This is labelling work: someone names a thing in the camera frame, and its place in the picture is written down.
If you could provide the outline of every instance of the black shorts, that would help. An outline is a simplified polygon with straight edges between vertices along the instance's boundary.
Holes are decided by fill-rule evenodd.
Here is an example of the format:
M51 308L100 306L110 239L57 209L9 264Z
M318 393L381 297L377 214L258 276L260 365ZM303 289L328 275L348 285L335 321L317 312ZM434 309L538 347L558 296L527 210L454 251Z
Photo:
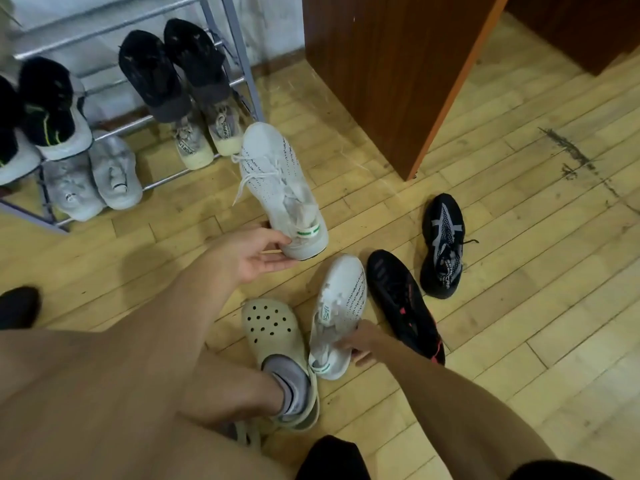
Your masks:
M326 480L327 478L371 480L358 447L354 443L325 436L316 441L300 467L296 480ZM611 480L593 468L560 460L540 460L527 463L512 473L508 480Z

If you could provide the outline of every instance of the forearm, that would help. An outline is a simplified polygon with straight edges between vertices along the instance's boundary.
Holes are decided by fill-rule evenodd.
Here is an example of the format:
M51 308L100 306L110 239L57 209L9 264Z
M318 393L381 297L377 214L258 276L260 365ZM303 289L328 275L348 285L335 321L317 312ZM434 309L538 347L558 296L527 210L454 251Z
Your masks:
M531 427L482 387L391 337L380 339L375 355L456 480L504 480L523 463L554 458Z
M138 477L232 291L212 266L198 259L82 355L2 404L0 477Z

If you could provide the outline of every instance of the gray metal frame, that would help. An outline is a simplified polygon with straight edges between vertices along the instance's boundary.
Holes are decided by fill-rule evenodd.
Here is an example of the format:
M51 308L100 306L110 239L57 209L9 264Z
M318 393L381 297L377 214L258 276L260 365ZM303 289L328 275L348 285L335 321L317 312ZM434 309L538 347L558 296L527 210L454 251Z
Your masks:
M85 13L82 14L80 16L85 16L85 15L91 15L94 13L101 13L101 12L110 12L110 13L119 13L122 14L123 12L123 5L125 5L128 2L131 2L132 0L124 0L123 2L115 2L112 4L109 4L107 6L104 7L100 7L97 8L96 10L92 10L89 13ZM229 86L231 86L231 88L235 88L236 86L238 86L239 84L242 84L243 82L247 84L248 90L249 90L249 95L251 97L251 103L249 103L245 97L238 93L235 89L234 89L234 94L236 96L236 99L242 103L246 110L251 113L252 117L254 120L256 121L264 121L264 115L262 113L262 106L260 104L260 97L258 96L258 91L255 87L255 81L253 80L253 76L251 73L251 65L249 63L249 58L247 57L246 54L246 48L244 46L244 39L242 36L242 30L240 28L240 23L238 21L238 17L236 14L236 8L234 6L233 0L222 0L222 5L225 9L225 14L227 15L227 20L229 23L229 29L231 30L231 37L233 37L233 42L235 45L235 49L236 49L236 53L234 53L234 51L231 49L231 47L229 46L228 42L226 40L224 40L224 38L221 36L220 30L218 29L218 26L213 18L213 13L211 11L211 7L209 5L209 0L177 0L177 1L173 1L172 3L166 4L164 6L161 7L155 7L153 9L148 10L147 12L141 14L141 15L136 15L133 18L130 18L124 22L118 22L118 23L114 23L112 25L107 25L105 27L100 27L98 29L92 29L90 31L85 31L82 32L80 31L80 33L73 35L71 37L67 37L67 38L62 38L56 41L53 41L47 45L41 46L41 47L37 47L37 48L27 48L25 50L20 51L20 47L18 47L18 53L16 53L15 58L18 60L24 60L27 59L29 57L34 57L36 55L39 54L43 54L45 52L50 52L52 50L55 49L59 49L62 47L66 47L68 45L72 45L75 43L79 43L88 39L91 39L93 37L99 36L99 35L103 35L109 32L112 32L114 30L118 30L121 28L124 28L128 25L132 25L133 23L138 23L138 22L142 22L143 20L147 20L148 18L152 18L154 16L158 16L158 15L162 15L164 13L167 13L169 11L172 10L176 10L178 8L187 6L187 5L191 5L194 3L199 3L200 7L202 8L202 12L204 14L205 20L207 22L207 26L208 26L208 32L211 34L211 37L214 41L214 45L216 47L220 47L222 46L224 48L224 51L227 53L227 55L229 57L232 58L232 60L236 63L236 65L238 65L243 73L242 76L238 77L237 79L231 80L229 82ZM67 23L69 19L65 19L65 20L60 20L59 22L55 22L52 25L56 25L56 24L62 24L62 23ZM37 29L36 31L41 31L43 29L46 29L50 27L50 25L47 25L45 27L43 27L42 29ZM93 72L89 72L89 73L85 73L80 75L80 77L88 77L90 75L93 75L97 72L100 72L102 70L108 69L110 67L105 67L105 68L101 68L99 71L93 71ZM228 76L229 79L231 79L232 74L231 74L231 69L230 69L230 65L228 60L225 60L224 64L223 64L223 68ZM91 96L94 94L97 94L105 89L109 89L109 88L113 88L116 86L119 86L121 84L125 84L128 83L128 81L126 79L118 79L110 84L107 84L105 86L102 86L100 88L96 88L96 89L92 89L91 91L87 92L87 96ZM135 121L132 121L130 123L127 123L119 128L116 128L112 131L109 131L107 134L101 135L99 137L97 137L95 140L101 140L103 138L107 138L109 136L114 136L114 135L121 135L139 128L142 128L146 125L148 125L151 121L153 121L153 116L144 116L142 118L139 118ZM170 175L168 177L162 178L161 180L157 181L157 182L153 182L151 184L148 184L147 186L145 186L143 188L144 191L147 190L151 190L154 189L160 185L163 185L167 182L171 182L172 180L176 179L176 178L180 178L183 175L186 175L187 173L190 173L191 170L188 169L184 169L179 171L178 173L175 173L173 175ZM44 177L43 177L43 172L42 172L42 167L39 167L36 171L33 172L33 176L35 177L36 180L36 184L38 186L38 190L39 190L39 194L40 194L40 199L42 201L42 216L38 216L36 214L34 214L33 212L28 211L27 209L23 209L21 207L18 207L17 205L12 204L11 202L8 202L2 198L0 198L0 210L4 210L5 212L8 212L16 217L20 217L22 219L25 219L29 222L32 222L34 224L43 226L49 230L52 230L53 232L57 232L57 233L68 233L67 230L67 225L71 222L73 222L73 219L68 218L68 219L64 219L62 221L58 221L55 216L53 215L53 210L52 210L52 204L51 204L51 200L49 199L49 193L47 192L47 188L45 186L44 183Z

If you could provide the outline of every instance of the black scratch on floor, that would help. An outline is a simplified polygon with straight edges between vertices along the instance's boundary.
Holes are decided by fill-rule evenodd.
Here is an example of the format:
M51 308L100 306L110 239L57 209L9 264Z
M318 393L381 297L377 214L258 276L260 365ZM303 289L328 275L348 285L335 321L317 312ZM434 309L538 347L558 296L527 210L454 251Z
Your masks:
M635 212L637 215L640 216L640 210L634 209L624 199L622 199L622 197L617 192L617 190L613 188L613 185L611 184L611 179L601 177L600 172L596 168L596 165L593 164L593 161L589 160L587 156L585 156L585 154L582 153L576 145L574 145L571 141L569 141L564 136L558 135L558 133L556 133L553 129L550 129L550 128L538 128L538 129L542 131L542 133L547 135L547 137L551 139L556 145L564 149L565 152L569 153L571 158L578 163L578 168L575 168L575 169L571 168L566 163L563 165L561 172L564 178L566 178L567 180L573 180L574 178L578 177L576 170L578 170L581 167L585 167L587 170L589 170L594 176L596 176L601 181L604 187L609 192L611 192L611 194L616 199L618 199L625 206L627 206L629 210Z

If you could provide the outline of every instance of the hand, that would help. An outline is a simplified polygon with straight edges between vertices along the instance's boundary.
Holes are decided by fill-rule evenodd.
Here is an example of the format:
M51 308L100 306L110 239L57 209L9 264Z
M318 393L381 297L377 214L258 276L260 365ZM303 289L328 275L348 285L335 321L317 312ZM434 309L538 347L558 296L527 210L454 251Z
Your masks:
M336 345L342 349L353 349L352 360L358 367L376 359L376 352L380 344L391 339L379 326L369 320L361 320L356 330Z
M207 254L213 256L214 266L222 268L220 271L236 283L250 283L261 274L295 266L298 261L282 252L263 253L291 243L291 238L269 229L268 225L268 222L249 224L213 241Z

